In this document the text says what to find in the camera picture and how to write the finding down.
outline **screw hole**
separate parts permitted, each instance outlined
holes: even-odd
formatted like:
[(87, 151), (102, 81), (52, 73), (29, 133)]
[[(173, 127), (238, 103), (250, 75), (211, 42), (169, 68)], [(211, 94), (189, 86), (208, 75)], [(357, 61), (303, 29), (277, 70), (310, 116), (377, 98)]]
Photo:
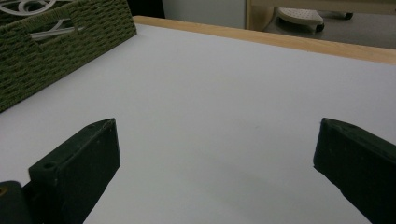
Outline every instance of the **screw hole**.
[(6, 192), (7, 192), (7, 188), (6, 187), (0, 188), (0, 197), (3, 196), (4, 194), (6, 194)]
[(55, 161), (50, 161), (44, 165), (44, 169), (51, 169), (51, 168), (55, 167), (55, 165), (56, 165)]

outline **white table surface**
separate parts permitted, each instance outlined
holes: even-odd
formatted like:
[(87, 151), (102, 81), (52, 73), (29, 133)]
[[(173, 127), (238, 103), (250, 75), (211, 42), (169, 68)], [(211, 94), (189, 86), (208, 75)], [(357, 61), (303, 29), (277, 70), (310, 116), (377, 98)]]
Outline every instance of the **white table surface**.
[(85, 223), (368, 223), (312, 160), (324, 117), (396, 143), (396, 66), (137, 28), (0, 114), (0, 180), (115, 118), (121, 168)]

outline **woven basket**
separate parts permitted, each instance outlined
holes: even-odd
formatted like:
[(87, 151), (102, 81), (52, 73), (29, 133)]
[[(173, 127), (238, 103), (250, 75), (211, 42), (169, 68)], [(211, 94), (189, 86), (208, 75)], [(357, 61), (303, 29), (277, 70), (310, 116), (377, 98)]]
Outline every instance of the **woven basket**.
[[(66, 18), (73, 32), (43, 43), (31, 37)], [(135, 34), (125, 0), (75, 0), (29, 18), (0, 11), (0, 113)]]

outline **wooden table edge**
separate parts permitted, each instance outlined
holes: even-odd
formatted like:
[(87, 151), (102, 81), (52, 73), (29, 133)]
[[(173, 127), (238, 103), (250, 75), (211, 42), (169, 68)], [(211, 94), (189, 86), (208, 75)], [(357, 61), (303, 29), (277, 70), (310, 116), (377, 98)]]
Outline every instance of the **wooden table edge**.
[(242, 30), (186, 21), (134, 16), (134, 22), (206, 35), (216, 35), (290, 49), (300, 49), (376, 63), (396, 64), (396, 49), (381, 49), (288, 35)]

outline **white wall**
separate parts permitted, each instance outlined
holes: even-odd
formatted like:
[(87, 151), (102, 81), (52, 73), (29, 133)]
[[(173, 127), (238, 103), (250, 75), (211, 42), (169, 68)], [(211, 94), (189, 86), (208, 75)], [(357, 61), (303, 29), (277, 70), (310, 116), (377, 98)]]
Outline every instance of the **white wall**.
[(163, 0), (171, 20), (245, 28), (246, 0)]

